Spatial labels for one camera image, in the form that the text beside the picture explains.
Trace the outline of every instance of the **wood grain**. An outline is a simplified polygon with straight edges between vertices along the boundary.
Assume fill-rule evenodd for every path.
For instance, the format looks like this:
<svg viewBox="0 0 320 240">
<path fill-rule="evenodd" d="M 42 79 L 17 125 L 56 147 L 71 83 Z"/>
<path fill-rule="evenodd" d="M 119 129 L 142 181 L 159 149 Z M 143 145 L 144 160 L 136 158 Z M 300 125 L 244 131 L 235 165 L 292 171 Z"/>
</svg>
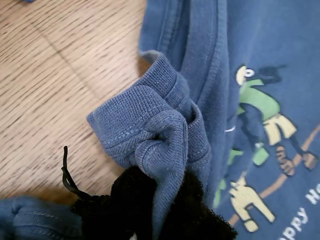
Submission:
<svg viewBox="0 0 320 240">
<path fill-rule="evenodd" d="M 63 146 L 81 190 L 108 194 L 122 169 L 86 115 L 137 80 L 145 0 L 0 1 L 0 197 L 60 203 Z"/>
</svg>

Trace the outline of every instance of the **black drawstring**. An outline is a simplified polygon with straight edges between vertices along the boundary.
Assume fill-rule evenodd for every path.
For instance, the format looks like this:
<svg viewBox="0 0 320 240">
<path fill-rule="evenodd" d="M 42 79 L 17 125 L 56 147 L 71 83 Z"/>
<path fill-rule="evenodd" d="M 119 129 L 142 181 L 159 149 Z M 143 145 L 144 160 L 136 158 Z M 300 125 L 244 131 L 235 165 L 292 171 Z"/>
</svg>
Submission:
<svg viewBox="0 0 320 240">
<path fill-rule="evenodd" d="M 62 183 L 70 192 L 77 195 L 81 200 L 89 200 L 92 196 L 84 191 L 80 191 L 77 188 L 77 185 L 73 181 L 68 168 L 67 168 L 67 156 L 68 156 L 68 147 L 64 146 L 64 155 L 63 155 L 63 167 L 61 168 L 63 175 L 62 175 Z"/>
</svg>

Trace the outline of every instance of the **wrinkled cloth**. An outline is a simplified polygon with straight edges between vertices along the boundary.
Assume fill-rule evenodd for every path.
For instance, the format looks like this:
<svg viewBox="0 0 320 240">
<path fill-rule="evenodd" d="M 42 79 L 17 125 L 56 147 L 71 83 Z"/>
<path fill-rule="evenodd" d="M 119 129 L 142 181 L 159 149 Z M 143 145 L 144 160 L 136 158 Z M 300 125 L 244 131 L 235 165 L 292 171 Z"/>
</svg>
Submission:
<svg viewBox="0 0 320 240">
<path fill-rule="evenodd" d="M 210 145 L 186 80 L 160 55 L 133 86 L 88 117 L 106 153 L 124 168 L 139 166 L 157 181 L 153 232 L 160 233 L 185 170 L 209 189 Z M 205 202 L 214 192 L 205 191 Z"/>
<path fill-rule="evenodd" d="M 0 200 L 1 240 L 81 240 L 81 219 L 69 206 L 31 196 Z"/>
</svg>

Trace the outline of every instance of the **stitching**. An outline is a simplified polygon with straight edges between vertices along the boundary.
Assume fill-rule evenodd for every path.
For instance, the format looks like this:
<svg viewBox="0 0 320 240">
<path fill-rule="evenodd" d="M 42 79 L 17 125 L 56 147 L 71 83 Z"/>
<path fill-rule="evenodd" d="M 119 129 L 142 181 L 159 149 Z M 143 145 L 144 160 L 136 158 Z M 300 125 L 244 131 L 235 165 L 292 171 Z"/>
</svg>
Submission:
<svg viewBox="0 0 320 240">
<path fill-rule="evenodd" d="M 41 234 L 41 235 L 45 235 L 47 237 L 51 237 L 51 238 L 54 238 L 54 239 L 64 239 L 62 236 L 57 236 L 53 233 L 50 233 L 50 232 L 44 232 L 44 231 L 41 231 L 41 230 L 34 230 L 34 231 L 31 231 L 31 230 L 25 230 L 26 232 L 28 233 L 32 233 L 32 234 Z"/>
<path fill-rule="evenodd" d="M 34 211 L 34 212 L 21 212 L 21 213 L 25 214 L 25 215 L 37 215 L 37 216 L 44 216 L 44 217 L 48 217 L 48 218 L 52 218 L 52 219 L 62 220 L 59 217 L 56 217 L 56 216 L 53 216 L 53 215 L 50 215 L 50 214 L 47 214 L 47 213 L 43 213 L 43 212 Z"/>
<path fill-rule="evenodd" d="M 195 156 L 195 155 L 197 155 L 197 154 L 200 154 L 200 153 L 202 153 L 202 152 L 205 151 L 205 150 L 208 150 L 208 147 L 207 147 L 207 146 L 204 147 L 201 151 L 198 151 L 198 152 L 196 152 L 196 153 L 193 153 L 191 156 Z"/>
<path fill-rule="evenodd" d="M 111 139 L 110 141 L 107 141 L 107 142 L 103 141 L 103 142 L 104 142 L 105 144 L 110 144 L 110 143 L 115 142 L 116 140 L 119 140 L 119 139 L 121 139 L 121 138 L 124 138 L 124 137 L 126 137 L 126 136 L 129 136 L 130 134 L 132 134 L 132 133 L 134 133 L 134 132 L 139 132 L 139 131 L 141 131 L 142 129 L 143 129 L 143 128 L 139 128 L 139 129 L 135 129 L 135 130 L 131 130 L 131 131 L 126 131 L 126 132 L 122 133 L 121 135 L 118 135 L 116 138 Z"/>
<path fill-rule="evenodd" d="M 158 105 L 158 106 L 154 106 L 153 108 L 149 109 L 148 111 L 145 112 L 144 115 L 142 115 L 141 117 L 139 117 L 135 122 L 134 124 L 132 124 L 131 126 L 127 127 L 126 129 L 124 129 L 125 131 L 126 130 L 129 130 L 129 129 L 132 129 L 134 126 L 137 125 L 137 122 L 140 121 L 142 118 L 144 118 L 149 112 L 151 112 L 152 110 L 156 109 L 156 108 L 159 108 L 159 107 L 165 107 L 167 106 L 166 104 L 162 104 L 162 105 Z M 126 131 L 126 132 L 123 132 L 123 133 L 120 133 L 119 135 L 117 135 L 117 137 L 113 138 L 112 140 L 110 141 L 107 141 L 105 143 L 112 143 L 120 138 L 123 138 L 126 134 L 130 134 L 131 131 Z"/>
</svg>

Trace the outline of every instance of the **cartoon print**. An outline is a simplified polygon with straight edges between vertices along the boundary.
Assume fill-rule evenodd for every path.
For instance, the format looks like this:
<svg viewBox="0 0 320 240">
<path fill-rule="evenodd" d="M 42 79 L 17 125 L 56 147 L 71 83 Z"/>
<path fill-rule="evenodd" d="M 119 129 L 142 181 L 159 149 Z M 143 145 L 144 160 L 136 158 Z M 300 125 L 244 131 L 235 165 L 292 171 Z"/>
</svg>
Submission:
<svg viewBox="0 0 320 240">
<path fill-rule="evenodd" d="M 265 86 L 267 84 L 273 84 L 281 81 L 279 75 L 279 69 L 285 66 L 279 67 L 262 67 L 259 69 L 258 73 L 252 69 L 247 69 L 245 66 L 241 66 L 236 73 L 236 81 L 241 86 L 240 88 L 240 98 L 239 98 L 239 108 L 237 111 L 238 115 L 243 114 L 244 121 L 249 123 L 250 120 L 246 119 L 247 116 L 243 106 L 245 104 L 255 107 L 261 112 L 261 120 L 268 137 L 268 143 L 271 146 L 278 144 L 282 140 L 280 129 L 285 139 L 289 139 L 291 145 L 294 147 L 296 152 L 300 154 L 304 162 L 304 166 L 312 170 L 315 167 L 318 159 L 311 152 L 303 151 L 296 139 L 295 133 L 297 128 L 295 125 L 283 114 L 280 113 L 279 103 L 273 99 L 268 94 L 262 92 L 256 86 Z M 248 124 L 244 125 L 244 132 L 249 136 L 253 141 L 254 145 L 257 145 L 260 142 L 260 139 L 254 136 L 248 128 Z M 281 164 L 291 165 L 291 163 L 285 163 L 290 161 L 288 158 L 282 158 Z"/>
<path fill-rule="evenodd" d="M 227 187 L 226 180 L 222 179 L 214 196 L 213 207 L 216 208 L 221 200 L 221 192 Z"/>
<path fill-rule="evenodd" d="M 231 203 L 234 210 L 250 233 L 258 230 L 259 227 L 249 215 L 248 207 L 257 208 L 271 223 L 275 220 L 275 216 L 262 201 L 259 194 L 252 187 L 246 186 L 244 174 L 242 174 L 237 182 L 231 182 L 229 193 L 232 195 Z"/>
<path fill-rule="evenodd" d="M 305 144 L 300 146 L 298 143 L 296 139 L 298 130 L 291 120 L 281 113 L 279 103 L 272 96 L 261 90 L 261 87 L 267 84 L 281 81 L 279 69 L 283 67 L 262 67 L 255 73 L 254 70 L 241 66 L 235 75 L 236 81 L 240 86 L 237 114 L 243 120 L 242 130 L 248 136 L 252 150 L 254 151 L 252 161 L 256 166 L 263 165 L 269 158 L 269 153 L 265 150 L 264 145 L 269 144 L 270 146 L 274 146 L 277 161 L 283 172 L 279 177 L 279 184 L 282 183 L 282 179 L 285 180 L 295 174 L 296 166 L 300 160 L 310 171 L 318 162 L 317 157 L 308 151 L 308 147 L 304 146 Z M 253 117 L 259 116 L 259 118 L 255 118 L 255 120 L 249 119 L 251 114 L 247 114 L 246 111 L 250 109 L 246 105 L 254 107 L 257 110 L 254 113 L 258 113 L 258 115 L 254 115 Z M 264 136 L 267 137 L 266 142 L 263 142 Z M 288 139 L 295 149 L 297 154 L 294 159 L 287 157 L 285 148 L 280 145 L 283 139 Z M 227 165 L 232 165 L 235 159 L 242 156 L 243 153 L 241 149 L 232 149 Z M 237 219 L 241 219 L 249 232 L 253 233 L 257 231 L 259 226 L 249 214 L 249 210 L 252 207 L 257 208 L 270 223 L 274 222 L 275 216 L 262 199 L 277 189 L 278 182 L 276 181 L 270 186 L 270 189 L 268 188 L 261 193 L 257 193 L 252 187 L 247 186 L 243 174 L 237 182 L 231 182 L 229 190 L 231 194 L 230 201 L 236 214 L 229 220 L 230 223 L 232 224 Z M 224 189 L 225 187 L 219 188 L 219 194 Z"/>
</svg>

